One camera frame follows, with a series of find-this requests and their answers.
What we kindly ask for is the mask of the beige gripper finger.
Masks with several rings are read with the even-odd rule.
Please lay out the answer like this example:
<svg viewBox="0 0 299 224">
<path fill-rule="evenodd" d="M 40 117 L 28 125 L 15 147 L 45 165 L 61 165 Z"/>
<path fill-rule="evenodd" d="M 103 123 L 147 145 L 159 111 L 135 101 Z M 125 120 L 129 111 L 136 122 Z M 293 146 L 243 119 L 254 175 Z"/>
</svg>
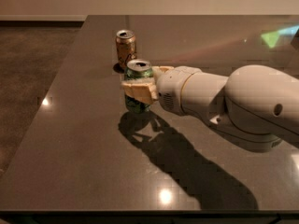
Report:
<svg viewBox="0 0 299 224">
<path fill-rule="evenodd" d="M 124 80 L 121 83 L 127 96 L 144 104 L 153 104 L 158 100 L 158 92 L 153 77 Z"/>
<path fill-rule="evenodd" d="M 172 69 L 173 66 L 152 66 L 152 76 L 154 78 L 159 78 L 161 75 Z"/>
</svg>

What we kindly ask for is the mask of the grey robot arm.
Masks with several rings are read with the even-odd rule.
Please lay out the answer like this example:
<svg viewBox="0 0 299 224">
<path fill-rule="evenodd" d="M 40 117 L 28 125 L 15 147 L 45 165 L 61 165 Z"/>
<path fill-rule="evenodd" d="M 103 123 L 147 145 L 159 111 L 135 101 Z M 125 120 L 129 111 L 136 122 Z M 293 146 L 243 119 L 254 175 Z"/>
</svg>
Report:
<svg viewBox="0 0 299 224">
<path fill-rule="evenodd" d="M 266 152 L 286 141 L 299 144 L 299 80 L 252 64 L 226 77 L 189 66 L 127 64 L 125 95 L 167 112 L 200 119 L 215 133 L 249 151 Z"/>
</svg>

